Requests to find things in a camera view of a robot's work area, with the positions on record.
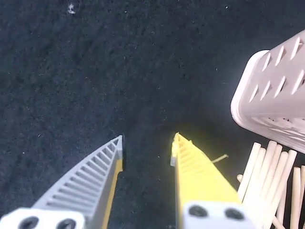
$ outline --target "black carpet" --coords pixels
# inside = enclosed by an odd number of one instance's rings
[[[267,140],[233,121],[232,96],[252,54],[305,29],[305,1],[72,0],[73,15],[70,3],[0,9],[0,215],[120,134],[110,229],[174,228],[177,131],[210,158],[228,154],[217,166],[237,187]]]

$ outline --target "screw hole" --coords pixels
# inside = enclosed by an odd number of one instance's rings
[[[234,208],[227,209],[225,211],[225,215],[230,219],[236,219],[236,220],[243,220],[244,219],[244,215],[240,211],[238,211]]]
[[[76,222],[73,219],[65,219],[61,221],[56,229],[74,229],[76,226]]]
[[[208,212],[204,208],[202,208],[198,205],[190,207],[189,213],[190,213],[190,215],[197,216],[197,217],[207,217],[208,216]]]
[[[19,229],[33,229],[37,226],[39,219],[35,216],[28,217],[21,222]]]

